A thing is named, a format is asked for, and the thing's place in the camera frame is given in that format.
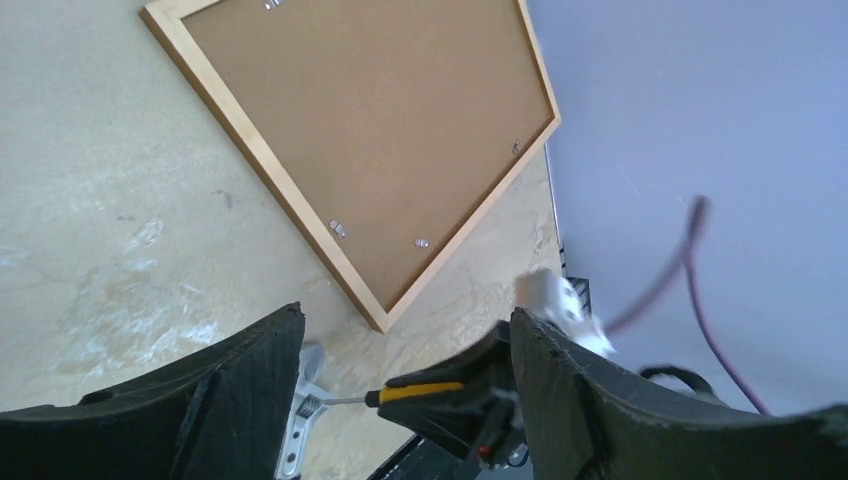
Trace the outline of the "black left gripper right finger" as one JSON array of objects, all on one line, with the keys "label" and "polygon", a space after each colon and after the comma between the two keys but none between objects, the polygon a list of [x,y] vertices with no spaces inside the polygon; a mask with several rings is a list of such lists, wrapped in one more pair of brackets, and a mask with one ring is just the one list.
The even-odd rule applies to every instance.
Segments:
[{"label": "black left gripper right finger", "polygon": [[771,417],[652,383],[524,309],[511,357],[538,479],[843,479],[847,409]]}]

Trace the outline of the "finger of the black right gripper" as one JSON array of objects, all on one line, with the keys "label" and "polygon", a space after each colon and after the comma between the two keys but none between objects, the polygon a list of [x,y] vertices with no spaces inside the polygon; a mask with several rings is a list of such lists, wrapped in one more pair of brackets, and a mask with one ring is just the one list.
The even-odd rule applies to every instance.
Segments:
[{"label": "finger of the black right gripper", "polygon": [[496,321],[491,330],[470,347],[427,368],[394,377],[385,391],[450,391],[473,385],[514,389],[510,323]]},{"label": "finger of the black right gripper", "polygon": [[449,391],[387,402],[377,408],[377,414],[467,461],[472,435],[479,429],[484,409],[496,397],[513,396],[495,391]]}]

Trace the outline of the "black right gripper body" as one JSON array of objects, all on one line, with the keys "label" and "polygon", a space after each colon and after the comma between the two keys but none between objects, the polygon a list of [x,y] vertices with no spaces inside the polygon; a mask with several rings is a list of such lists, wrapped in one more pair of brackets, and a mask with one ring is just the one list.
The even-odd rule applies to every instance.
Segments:
[{"label": "black right gripper body", "polygon": [[487,470],[517,467],[521,451],[526,451],[526,433],[520,402],[516,397],[496,397],[483,411],[466,460]]}]

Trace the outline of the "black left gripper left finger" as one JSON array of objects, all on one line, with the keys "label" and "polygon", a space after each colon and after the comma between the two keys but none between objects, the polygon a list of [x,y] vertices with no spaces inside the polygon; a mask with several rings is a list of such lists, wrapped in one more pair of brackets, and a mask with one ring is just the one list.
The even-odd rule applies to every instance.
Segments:
[{"label": "black left gripper left finger", "polygon": [[71,406],[1,415],[5,479],[271,479],[305,317],[285,305],[234,335]]}]

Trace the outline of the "yellow handled screwdriver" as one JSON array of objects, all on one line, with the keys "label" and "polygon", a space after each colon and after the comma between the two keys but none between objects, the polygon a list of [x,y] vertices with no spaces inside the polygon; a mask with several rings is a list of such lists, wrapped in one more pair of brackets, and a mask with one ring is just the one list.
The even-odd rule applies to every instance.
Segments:
[{"label": "yellow handled screwdriver", "polygon": [[322,400],[323,405],[365,405],[368,408],[378,408],[387,402],[393,402],[412,397],[433,395],[442,392],[462,390],[465,387],[460,382],[440,382],[427,384],[412,384],[403,387],[383,387],[380,390],[366,392],[362,397]]}]

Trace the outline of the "wooden picture frame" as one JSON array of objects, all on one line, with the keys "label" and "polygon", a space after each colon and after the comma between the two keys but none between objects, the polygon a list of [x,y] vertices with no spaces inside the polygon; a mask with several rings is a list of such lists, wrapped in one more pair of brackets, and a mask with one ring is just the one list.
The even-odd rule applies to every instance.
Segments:
[{"label": "wooden picture frame", "polygon": [[140,17],[382,333],[561,120],[522,1],[153,1]]}]

